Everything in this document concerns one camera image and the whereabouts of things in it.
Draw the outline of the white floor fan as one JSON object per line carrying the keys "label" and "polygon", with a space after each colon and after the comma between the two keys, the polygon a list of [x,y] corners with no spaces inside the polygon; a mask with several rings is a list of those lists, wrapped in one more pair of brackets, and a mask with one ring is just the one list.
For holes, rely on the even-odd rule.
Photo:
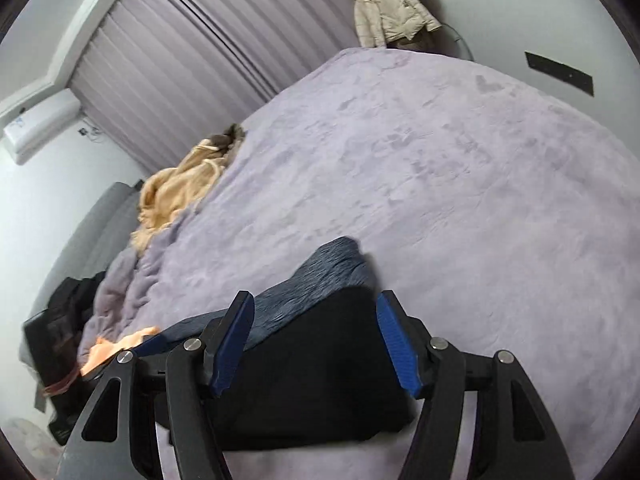
{"label": "white floor fan", "polygon": [[54,479],[62,448],[40,427],[24,418],[11,418],[2,431],[17,456],[36,479]]}

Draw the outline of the black grey pants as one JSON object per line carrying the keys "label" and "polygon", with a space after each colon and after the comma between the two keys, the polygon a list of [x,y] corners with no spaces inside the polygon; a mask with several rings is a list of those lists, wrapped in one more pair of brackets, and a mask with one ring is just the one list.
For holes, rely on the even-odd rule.
{"label": "black grey pants", "polygon": [[255,298],[232,384],[208,416],[225,451],[367,441],[413,420],[375,313],[356,240],[320,246]]}

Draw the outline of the beige puffer jacket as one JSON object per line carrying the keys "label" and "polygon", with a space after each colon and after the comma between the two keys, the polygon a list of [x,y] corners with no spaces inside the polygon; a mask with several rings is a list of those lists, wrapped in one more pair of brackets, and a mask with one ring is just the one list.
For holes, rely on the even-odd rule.
{"label": "beige puffer jacket", "polygon": [[440,21],[420,0],[354,0],[355,28],[363,48],[386,48],[413,40],[419,32],[436,32]]}

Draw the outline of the orange garment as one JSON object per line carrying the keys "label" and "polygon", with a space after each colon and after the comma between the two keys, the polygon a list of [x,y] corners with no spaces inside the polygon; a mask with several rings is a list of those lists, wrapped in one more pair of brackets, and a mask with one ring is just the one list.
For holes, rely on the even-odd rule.
{"label": "orange garment", "polygon": [[155,326],[145,327],[142,330],[137,330],[135,333],[122,337],[118,341],[110,341],[103,337],[96,338],[96,343],[90,348],[87,359],[84,365],[80,368],[81,376],[87,376],[90,372],[95,370],[99,365],[106,362],[109,358],[115,354],[130,350],[140,346],[145,339],[157,335],[160,329]]}

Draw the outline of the lavender plush bed blanket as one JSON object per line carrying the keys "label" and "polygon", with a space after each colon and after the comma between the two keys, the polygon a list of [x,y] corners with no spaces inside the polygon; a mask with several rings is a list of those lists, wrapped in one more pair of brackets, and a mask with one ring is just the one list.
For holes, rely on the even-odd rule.
{"label": "lavender plush bed blanket", "polygon": [[348,49],[244,122],[238,156],[143,255],[122,252],[79,348],[223,309],[347,236],[462,350],[511,350],[574,474],[639,408],[639,163],[588,116],[478,64]]}

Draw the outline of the wall mounted television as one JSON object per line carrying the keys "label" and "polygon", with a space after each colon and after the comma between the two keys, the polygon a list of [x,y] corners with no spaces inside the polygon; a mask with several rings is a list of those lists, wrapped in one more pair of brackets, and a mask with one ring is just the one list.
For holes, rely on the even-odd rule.
{"label": "wall mounted television", "polygon": [[526,52],[525,57],[531,70],[565,82],[588,96],[594,96],[593,79],[589,74],[532,52]]}

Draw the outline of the black clothing pile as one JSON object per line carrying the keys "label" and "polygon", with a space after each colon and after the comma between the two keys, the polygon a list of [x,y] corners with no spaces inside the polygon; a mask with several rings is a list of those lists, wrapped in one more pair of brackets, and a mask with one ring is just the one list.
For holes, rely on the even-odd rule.
{"label": "black clothing pile", "polygon": [[81,280],[64,278],[44,309],[23,325],[41,392],[53,406],[48,428],[59,445],[68,441],[90,396],[90,388],[81,378],[77,351],[104,278],[103,272]]}

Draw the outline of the grey padded headboard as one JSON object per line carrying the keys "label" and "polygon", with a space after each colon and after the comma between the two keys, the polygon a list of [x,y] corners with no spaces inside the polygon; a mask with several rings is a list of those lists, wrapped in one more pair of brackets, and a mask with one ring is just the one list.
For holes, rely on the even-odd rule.
{"label": "grey padded headboard", "polygon": [[55,289],[66,278],[93,278],[106,271],[127,247],[130,233],[139,225],[140,188],[140,183],[130,186],[115,182],[100,196],[56,259],[26,320],[47,307]]}

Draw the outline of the white wall air conditioner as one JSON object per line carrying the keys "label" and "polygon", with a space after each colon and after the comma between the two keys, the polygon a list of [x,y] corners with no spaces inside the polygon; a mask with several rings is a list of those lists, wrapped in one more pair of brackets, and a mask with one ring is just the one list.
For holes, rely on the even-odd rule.
{"label": "white wall air conditioner", "polygon": [[3,129],[6,149],[17,165],[23,165],[36,151],[73,122],[80,114],[81,102],[70,89],[64,89],[18,115]]}

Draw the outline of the grey pleated curtain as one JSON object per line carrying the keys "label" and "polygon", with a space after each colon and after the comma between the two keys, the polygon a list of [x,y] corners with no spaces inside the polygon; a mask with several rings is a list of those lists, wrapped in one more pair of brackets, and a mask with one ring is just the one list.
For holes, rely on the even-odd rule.
{"label": "grey pleated curtain", "polygon": [[356,44],[352,0],[116,0],[70,86],[154,172]]}

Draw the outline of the yellow ribbed garment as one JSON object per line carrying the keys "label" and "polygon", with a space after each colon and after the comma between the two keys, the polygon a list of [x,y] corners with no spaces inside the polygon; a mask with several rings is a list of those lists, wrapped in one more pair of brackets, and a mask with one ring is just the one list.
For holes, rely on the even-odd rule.
{"label": "yellow ribbed garment", "polygon": [[140,226],[131,234],[131,245],[139,256],[155,235],[206,196],[234,161],[245,137],[242,126],[233,124],[201,140],[178,166],[157,171],[144,182],[138,206]]}

